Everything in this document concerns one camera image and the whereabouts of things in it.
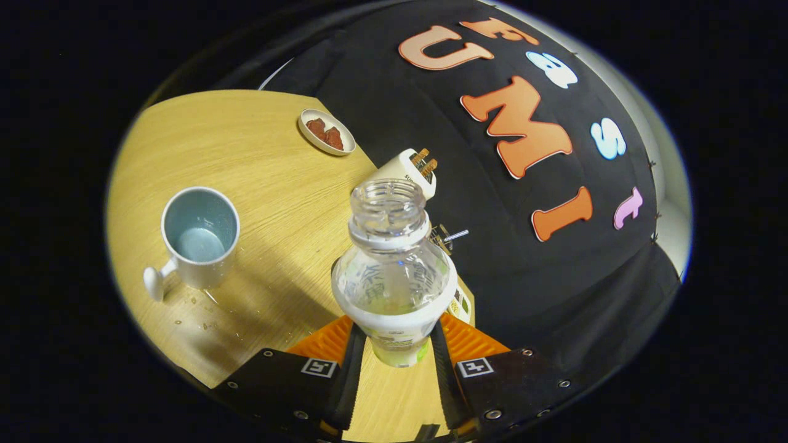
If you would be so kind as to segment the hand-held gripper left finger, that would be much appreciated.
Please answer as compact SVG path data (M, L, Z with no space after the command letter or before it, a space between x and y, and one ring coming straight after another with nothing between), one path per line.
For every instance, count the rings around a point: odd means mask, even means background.
M262 349L213 398L287 439L340 439L351 427L365 341L342 316L289 350Z

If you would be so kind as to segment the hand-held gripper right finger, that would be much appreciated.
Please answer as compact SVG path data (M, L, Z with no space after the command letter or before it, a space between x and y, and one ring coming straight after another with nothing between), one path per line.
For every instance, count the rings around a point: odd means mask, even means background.
M431 332L437 384L452 439L502 439L568 406L589 379L535 348L510 349L445 313Z

